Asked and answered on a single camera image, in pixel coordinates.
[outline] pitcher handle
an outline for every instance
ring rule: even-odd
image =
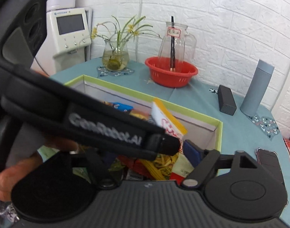
[[[195,35],[190,34],[189,32],[186,32],[186,37],[192,37],[195,40],[195,43],[193,45],[193,56],[192,56],[192,59],[193,59],[194,56],[195,56],[195,51],[196,51],[196,46],[197,46],[197,39],[196,39]]]

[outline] machine screen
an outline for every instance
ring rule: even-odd
[[[60,35],[85,29],[81,14],[57,17],[56,21]]]

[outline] paper label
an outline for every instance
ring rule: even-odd
[[[167,35],[168,36],[175,37],[175,38],[180,38],[180,36],[181,36],[181,30],[180,29],[177,29],[177,28],[169,27],[167,29]]]
[[[176,163],[173,165],[172,172],[186,178],[193,170],[194,167],[191,165],[185,155],[179,154]]]

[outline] white brick wall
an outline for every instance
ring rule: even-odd
[[[111,15],[122,23],[139,11],[139,0],[76,0],[76,5],[93,8],[93,25],[110,20]],[[186,59],[199,68],[197,78],[205,82],[223,84],[245,95],[259,59],[275,66],[262,101],[272,107],[290,66],[290,0],[143,0],[142,15],[162,35],[165,21],[172,15],[175,22],[189,26],[198,43],[194,59],[190,59],[190,50]],[[140,38],[139,60],[144,62],[157,55],[160,42]],[[131,59],[135,59],[133,42],[128,49]],[[92,56],[101,56],[103,50],[104,42],[94,40]],[[288,134],[290,89],[277,119]]]

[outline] white machine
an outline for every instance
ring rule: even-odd
[[[84,8],[47,12],[47,38],[31,68],[41,72],[44,70],[48,75],[55,74],[84,62],[85,47],[90,44]]]
[[[74,7],[75,0],[47,0],[47,38],[32,69],[52,75],[90,60],[92,9]]]

